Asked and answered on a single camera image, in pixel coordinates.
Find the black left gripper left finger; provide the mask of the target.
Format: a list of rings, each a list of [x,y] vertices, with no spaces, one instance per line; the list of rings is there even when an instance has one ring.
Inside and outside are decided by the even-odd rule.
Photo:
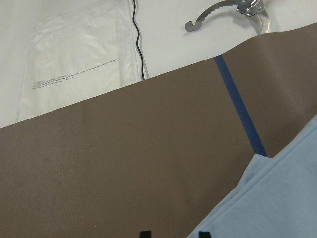
[[[139,238],[151,238],[151,231],[141,231]]]

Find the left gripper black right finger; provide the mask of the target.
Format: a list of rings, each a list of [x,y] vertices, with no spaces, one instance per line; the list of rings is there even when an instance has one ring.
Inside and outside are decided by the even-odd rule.
[[[208,231],[199,231],[198,238],[211,238],[211,234]]]

